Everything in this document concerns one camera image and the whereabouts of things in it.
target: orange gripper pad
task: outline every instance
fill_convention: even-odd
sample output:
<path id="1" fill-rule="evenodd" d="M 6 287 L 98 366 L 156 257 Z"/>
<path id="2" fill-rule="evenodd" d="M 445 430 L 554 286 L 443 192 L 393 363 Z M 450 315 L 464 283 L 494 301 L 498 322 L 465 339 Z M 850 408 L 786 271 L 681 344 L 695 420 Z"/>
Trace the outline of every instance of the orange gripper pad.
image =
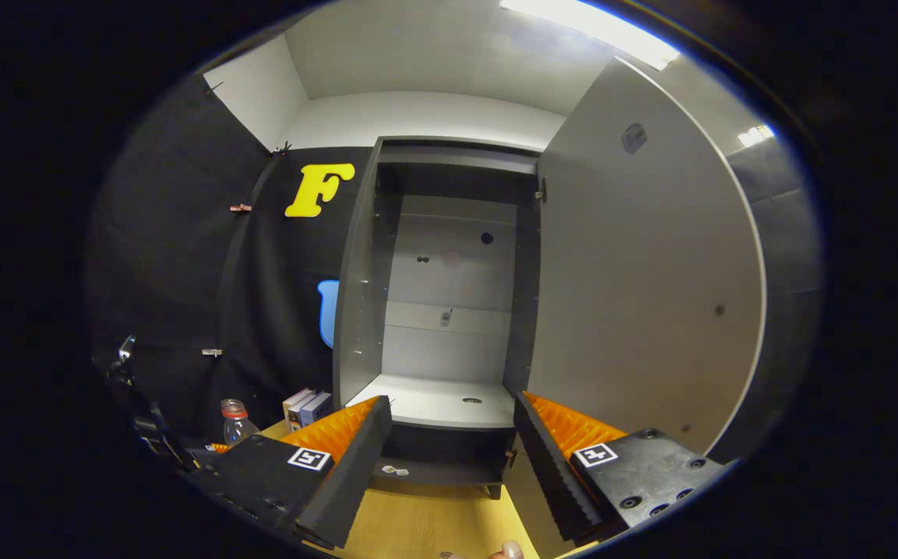
<path id="1" fill-rule="evenodd" d="M 559 452 L 567 461 L 570 460 L 574 450 L 607 443 L 627 435 L 624 431 L 585 416 L 580 411 L 560 406 L 552 400 L 528 392 L 524 393 L 524 396 L 528 399 L 528 403 L 531 403 L 531 407 L 538 412 L 538 417 L 542 418 L 549 435 L 552 435 L 556 446 L 559 446 Z"/>
<path id="2" fill-rule="evenodd" d="M 360 431 L 360 425 L 363 425 L 363 420 L 367 418 L 367 414 L 370 413 L 377 400 L 379 400 L 379 396 L 374 396 L 353 407 L 335 411 L 300 431 L 291 432 L 290 435 L 280 439 L 280 442 L 331 453 L 332 459 L 338 464 L 342 459 L 342 454 L 353 442 L 354 436 Z"/>

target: books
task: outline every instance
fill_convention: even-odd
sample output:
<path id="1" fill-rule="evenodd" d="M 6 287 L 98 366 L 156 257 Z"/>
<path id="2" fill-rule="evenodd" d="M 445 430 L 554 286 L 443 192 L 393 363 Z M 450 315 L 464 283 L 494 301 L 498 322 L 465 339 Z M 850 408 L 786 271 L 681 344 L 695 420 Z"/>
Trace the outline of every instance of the books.
<path id="1" fill-rule="evenodd" d="M 332 395 L 328 392 L 322 392 L 301 407 L 301 427 L 307 427 L 312 422 L 318 421 L 331 413 Z"/>
<path id="2" fill-rule="evenodd" d="M 317 396 L 317 394 L 314 390 L 305 388 L 283 402 L 283 410 L 287 419 L 287 424 L 290 426 L 290 432 L 295 432 L 301 428 L 301 406 L 304 403 L 313 400 L 315 396 Z"/>

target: ceiling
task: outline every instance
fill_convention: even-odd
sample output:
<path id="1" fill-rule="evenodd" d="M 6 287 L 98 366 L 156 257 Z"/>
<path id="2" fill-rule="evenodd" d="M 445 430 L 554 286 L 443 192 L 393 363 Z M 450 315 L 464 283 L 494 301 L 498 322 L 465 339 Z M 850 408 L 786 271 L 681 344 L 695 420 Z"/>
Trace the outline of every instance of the ceiling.
<path id="1" fill-rule="evenodd" d="M 363 92 L 453 92 L 567 116 L 613 56 L 631 61 L 724 152 L 761 124 L 693 61 L 655 71 L 615 47 L 499 0 L 340 0 L 286 32 L 310 99 Z"/>

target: yellow letter f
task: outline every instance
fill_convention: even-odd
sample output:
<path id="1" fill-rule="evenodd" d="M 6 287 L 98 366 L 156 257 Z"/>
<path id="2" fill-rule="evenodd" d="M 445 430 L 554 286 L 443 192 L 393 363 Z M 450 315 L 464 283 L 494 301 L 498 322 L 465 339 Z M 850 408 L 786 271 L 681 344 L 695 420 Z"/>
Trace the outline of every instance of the yellow letter f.
<path id="1" fill-rule="evenodd" d="M 294 202 L 284 211 L 284 215 L 288 218 L 313 218 L 320 214 L 322 208 L 318 205 L 318 194 L 322 195 L 322 202 L 331 201 L 339 191 L 339 177 L 342 177 L 342 180 L 350 180 L 356 174 L 356 169 L 352 163 L 305 165 L 301 168 L 301 173 L 304 174 L 304 178 L 301 179 L 301 186 L 297 188 Z"/>

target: plastic water bottle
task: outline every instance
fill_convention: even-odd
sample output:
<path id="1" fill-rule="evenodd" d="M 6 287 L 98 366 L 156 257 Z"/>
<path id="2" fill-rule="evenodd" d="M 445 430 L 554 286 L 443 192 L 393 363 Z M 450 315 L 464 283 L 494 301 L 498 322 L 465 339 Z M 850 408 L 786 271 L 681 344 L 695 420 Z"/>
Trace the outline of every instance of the plastic water bottle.
<path id="1" fill-rule="evenodd" d="M 259 435 L 259 429 L 249 421 L 249 413 L 241 400 L 221 400 L 221 414 L 224 416 L 224 443 L 235 446 L 246 436 Z"/>

